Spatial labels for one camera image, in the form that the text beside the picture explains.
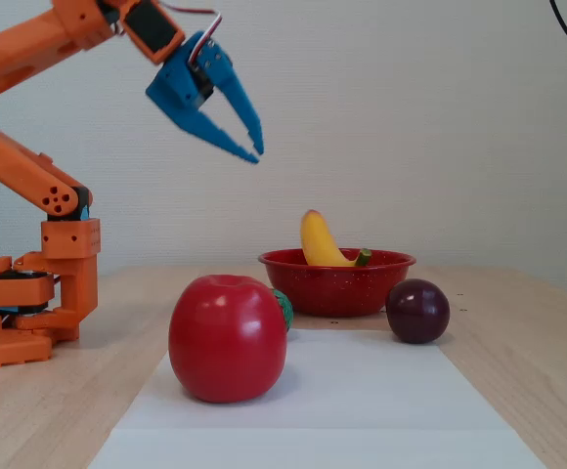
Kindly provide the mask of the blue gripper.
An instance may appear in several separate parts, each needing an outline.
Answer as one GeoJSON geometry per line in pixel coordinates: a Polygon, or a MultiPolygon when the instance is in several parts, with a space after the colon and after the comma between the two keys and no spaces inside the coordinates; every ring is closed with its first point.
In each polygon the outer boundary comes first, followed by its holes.
{"type": "Polygon", "coordinates": [[[189,64],[189,55],[202,35],[203,32],[198,31],[171,54],[146,89],[146,95],[180,129],[244,161],[257,164],[257,156],[237,144],[199,110],[213,94],[213,88],[217,88],[244,124],[257,154],[264,153],[258,113],[221,46],[208,39],[197,54],[199,66],[189,64]]]}

